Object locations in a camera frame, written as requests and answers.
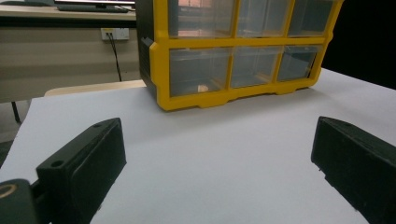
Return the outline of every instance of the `electrical socket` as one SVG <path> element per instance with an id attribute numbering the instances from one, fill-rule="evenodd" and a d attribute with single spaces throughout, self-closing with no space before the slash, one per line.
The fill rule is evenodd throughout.
<path id="1" fill-rule="evenodd" d="M 109 40 L 107 34 L 112 34 L 114 40 L 129 39 L 129 28 L 101 28 L 102 39 Z"/>

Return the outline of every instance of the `wall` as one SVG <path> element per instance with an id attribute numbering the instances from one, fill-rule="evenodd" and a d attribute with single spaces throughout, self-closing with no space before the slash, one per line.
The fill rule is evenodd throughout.
<path id="1" fill-rule="evenodd" d="M 116 48 L 122 79 L 140 79 L 135 29 Z M 0 28 L 0 103 L 118 80 L 113 50 L 98 28 Z"/>

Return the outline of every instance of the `yellow plastic frame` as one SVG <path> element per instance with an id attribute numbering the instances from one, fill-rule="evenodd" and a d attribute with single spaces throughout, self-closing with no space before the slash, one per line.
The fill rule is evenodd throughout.
<path id="1" fill-rule="evenodd" d="M 319 37 L 287 37 L 287 32 L 281 37 L 263 38 L 237 38 L 236 25 L 238 23 L 238 13 L 241 0 L 235 0 L 235 14 L 233 16 L 233 34 L 229 38 L 213 39 L 175 39 L 168 35 L 168 0 L 154 0 L 154 43 L 150 46 L 150 76 L 151 81 L 157 88 L 157 103 L 164 110 L 174 110 L 191 106 L 201 108 L 224 105 L 227 102 L 246 96 L 263 93 L 285 94 L 294 92 L 301 88 L 313 86 L 320 74 L 321 64 L 326 49 L 332 40 L 332 30 L 336 23 L 343 0 L 336 0 L 332 6 L 328 23 L 323 36 Z M 286 18 L 286 30 L 289 30 L 291 14 L 295 0 L 290 1 L 290 9 Z M 276 82 L 276 76 L 280 66 L 277 60 L 273 81 L 268 84 L 250 86 L 233 89 L 230 87 L 231 74 L 230 66 L 233 66 L 233 55 L 230 56 L 229 69 L 227 74 L 226 87 L 221 91 L 201 92 L 192 95 L 170 97 L 170 74 L 169 74 L 169 50 L 170 49 L 203 49 L 217 47 L 265 47 L 265 46 L 285 46 L 285 45 L 320 45 L 322 50 L 317 53 L 308 78 L 291 81 Z"/>

